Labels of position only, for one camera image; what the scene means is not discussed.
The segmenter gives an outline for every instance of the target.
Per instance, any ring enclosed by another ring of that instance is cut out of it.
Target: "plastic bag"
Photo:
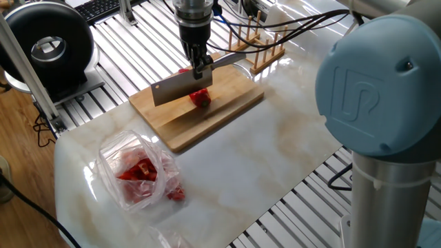
[[[136,246],[142,248],[194,248],[184,237],[174,231],[159,231],[147,227],[138,235]]]
[[[135,212],[156,203],[164,194],[169,198],[178,192],[183,195],[173,158],[136,132],[121,132],[102,144],[97,165],[107,190],[126,211]],[[134,174],[142,180],[130,178]]]

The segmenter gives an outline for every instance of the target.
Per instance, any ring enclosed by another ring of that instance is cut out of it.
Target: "cleaver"
[[[224,55],[205,66],[201,71],[202,77],[197,80],[193,77],[193,70],[190,70],[152,84],[154,105],[159,106],[168,103],[212,85],[214,69],[231,65],[246,57],[247,55],[242,53]]]

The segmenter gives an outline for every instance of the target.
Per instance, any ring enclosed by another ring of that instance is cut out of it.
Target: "marble table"
[[[330,0],[279,1],[267,22],[337,8]],[[320,62],[351,21],[287,43],[286,55],[253,77],[265,89],[263,101],[171,153],[182,169],[184,204],[164,200],[128,214],[106,191],[94,165],[105,139],[134,130],[170,152],[128,102],[64,133],[54,155],[59,221],[82,247],[139,247],[148,225],[176,231],[195,247],[226,247],[340,147],[318,114],[314,88]]]

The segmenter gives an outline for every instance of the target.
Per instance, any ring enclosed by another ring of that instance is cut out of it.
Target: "wooden cutting board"
[[[263,98],[263,89],[233,65],[213,71],[208,92],[212,103],[205,108],[196,107],[189,96],[155,107],[150,87],[129,101],[170,150],[179,152]]]

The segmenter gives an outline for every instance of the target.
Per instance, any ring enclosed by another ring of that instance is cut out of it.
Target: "knife handle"
[[[243,53],[230,53],[227,55],[222,56],[219,59],[216,59],[212,64],[212,70],[223,67],[226,65],[231,65],[239,60],[245,59],[247,57],[246,54]]]

